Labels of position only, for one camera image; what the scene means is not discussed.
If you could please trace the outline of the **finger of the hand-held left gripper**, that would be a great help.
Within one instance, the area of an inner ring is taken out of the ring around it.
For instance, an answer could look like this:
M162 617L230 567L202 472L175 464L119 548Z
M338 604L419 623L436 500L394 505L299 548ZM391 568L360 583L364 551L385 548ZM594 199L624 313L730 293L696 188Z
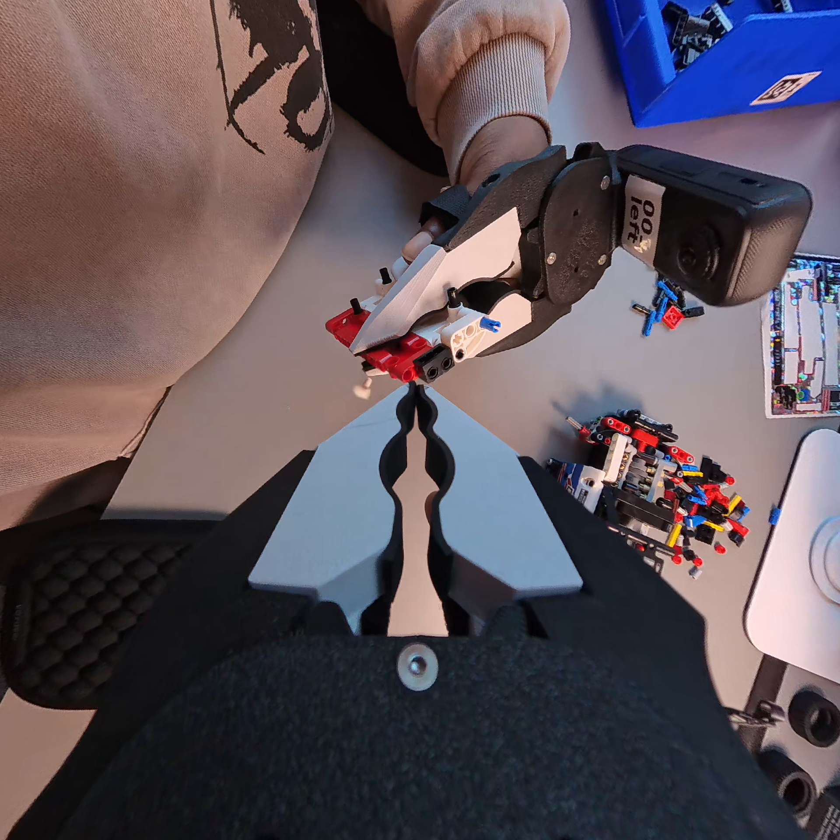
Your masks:
M531 302L506 279L483 279L460 292L469 315L459 359L467 360L499 343L532 321Z
M422 316L447 304L447 289L503 274L515 261L520 235L518 210L512 208L450 251L428 245L364 321L351 353L401 338Z

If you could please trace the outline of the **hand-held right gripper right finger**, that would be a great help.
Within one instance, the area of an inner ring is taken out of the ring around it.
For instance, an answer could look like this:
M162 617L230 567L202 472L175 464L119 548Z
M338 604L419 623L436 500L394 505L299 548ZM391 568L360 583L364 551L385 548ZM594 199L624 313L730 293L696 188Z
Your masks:
M430 387L420 429L437 489L427 565L447 630L480 632L500 607L580 592L517 452Z

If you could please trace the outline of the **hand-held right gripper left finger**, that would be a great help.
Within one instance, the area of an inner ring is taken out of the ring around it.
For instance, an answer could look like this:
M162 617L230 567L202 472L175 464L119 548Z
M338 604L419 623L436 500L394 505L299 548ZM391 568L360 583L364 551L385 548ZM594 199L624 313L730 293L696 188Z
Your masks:
M341 607L351 631L385 591L381 557L396 503L385 486L385 447L403 431L398 388L323 441L271 533L249 585Z

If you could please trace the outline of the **white red lego assembly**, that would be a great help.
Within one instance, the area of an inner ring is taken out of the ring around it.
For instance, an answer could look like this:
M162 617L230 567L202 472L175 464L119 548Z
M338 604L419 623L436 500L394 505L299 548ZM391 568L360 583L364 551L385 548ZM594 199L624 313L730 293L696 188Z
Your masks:
M351 352L351 344L364 321L379 305L395 280L412 264L399 258L392 267L381 269L374 282L374 291L365 298L352 298L346 309L329 318L325 323L328 334ZM518 290L518 259L503 274L491 279L506 279ZM477 359L482 354L501 349L501 341L474 358L459 359L459 349L464 345L469 315L459 292L447 289L447 304L441 309L422 316L410 331L399 339L384 342L360 354L353 354L362 363L366 376L388 376L402 384L418 381L432 384L457 365Z

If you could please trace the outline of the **person's left forearm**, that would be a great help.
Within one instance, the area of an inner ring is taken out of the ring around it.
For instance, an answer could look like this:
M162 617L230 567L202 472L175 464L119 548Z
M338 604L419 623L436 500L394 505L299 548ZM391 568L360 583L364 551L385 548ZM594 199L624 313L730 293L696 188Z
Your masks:
M494 120L527 118L551 139L549 102L571 42L564 2L368 2L366 14L389 25L408 100L451 180Z

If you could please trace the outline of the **pile of small lego pins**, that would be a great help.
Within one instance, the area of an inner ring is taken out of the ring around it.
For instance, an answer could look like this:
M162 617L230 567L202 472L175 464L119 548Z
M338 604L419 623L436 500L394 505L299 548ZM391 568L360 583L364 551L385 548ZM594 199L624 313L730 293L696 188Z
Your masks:
M703 306L690 305L683 289L662 275L656 277L650 304L645 306L633 302L631 309L644 319L641 335L645 338L650 336L657 324L664 325L668 330L675 330L682 322L699 319L706 314Z

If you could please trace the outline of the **blue white lego race car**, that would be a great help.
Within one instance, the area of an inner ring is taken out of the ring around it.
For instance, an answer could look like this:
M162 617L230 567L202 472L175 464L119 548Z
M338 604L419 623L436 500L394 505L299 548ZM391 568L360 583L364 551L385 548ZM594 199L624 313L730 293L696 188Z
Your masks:
M586 459L549 458L546 470L656 574L672 563L695 580L703 547L724 555L743 545L750 509L732 491L736 479L714 459L683 449L672 424L637 409L566 422L587 447Z

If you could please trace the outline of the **heap of black lego parts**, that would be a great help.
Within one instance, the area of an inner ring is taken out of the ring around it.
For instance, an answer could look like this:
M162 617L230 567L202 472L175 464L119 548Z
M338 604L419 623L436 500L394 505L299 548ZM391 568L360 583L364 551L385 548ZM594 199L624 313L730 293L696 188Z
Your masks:
M731 4L732 1L710 2L699 14L693 14L686 6L673 1L662 7L661 16L675 70L689 67L732 31L733 22L728 14Z

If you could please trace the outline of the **black lego tire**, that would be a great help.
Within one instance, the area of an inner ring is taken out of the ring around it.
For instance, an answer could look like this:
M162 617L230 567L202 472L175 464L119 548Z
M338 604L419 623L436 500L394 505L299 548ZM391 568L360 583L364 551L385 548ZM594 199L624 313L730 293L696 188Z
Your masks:
M828 749L839 739L839 709L813 690L793 696L787 718L794 733L816 748Z
M817 792L816 783L809 773L784 752L766 749L757 756L762 772L795 817L805 816L813 807Z

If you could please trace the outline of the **person's left hand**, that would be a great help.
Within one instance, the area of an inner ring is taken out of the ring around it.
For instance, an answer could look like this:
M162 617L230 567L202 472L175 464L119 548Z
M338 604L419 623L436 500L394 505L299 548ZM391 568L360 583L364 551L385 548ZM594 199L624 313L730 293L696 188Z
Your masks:
M497 168L509 162L528 160L549 144L549 135L535 119L522 115L494 119L469 143L455 182L473 194Z

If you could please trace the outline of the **blue plastic bin white tag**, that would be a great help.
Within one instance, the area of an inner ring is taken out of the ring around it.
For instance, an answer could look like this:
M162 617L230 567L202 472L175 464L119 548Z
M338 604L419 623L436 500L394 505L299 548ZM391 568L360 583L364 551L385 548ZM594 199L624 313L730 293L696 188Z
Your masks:
M661 15L666 3L603 4L638 128L839 99L839 2L732 2L733 29L681 71ZM710 2L678 3L699 14Z

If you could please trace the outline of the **holographic sticker sheet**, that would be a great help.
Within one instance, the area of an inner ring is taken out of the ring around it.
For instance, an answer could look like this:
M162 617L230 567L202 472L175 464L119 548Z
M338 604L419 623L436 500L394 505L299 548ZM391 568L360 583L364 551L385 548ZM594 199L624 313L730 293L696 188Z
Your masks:
M768 418L839 414L839 258L796 254L762 309Z

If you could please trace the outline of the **silver monitor stand base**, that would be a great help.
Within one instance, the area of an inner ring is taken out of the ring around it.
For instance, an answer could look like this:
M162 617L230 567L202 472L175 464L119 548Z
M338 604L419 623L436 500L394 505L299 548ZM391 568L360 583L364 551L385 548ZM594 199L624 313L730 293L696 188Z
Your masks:
M839 682L839 434L801 441L744 616L763 654Z

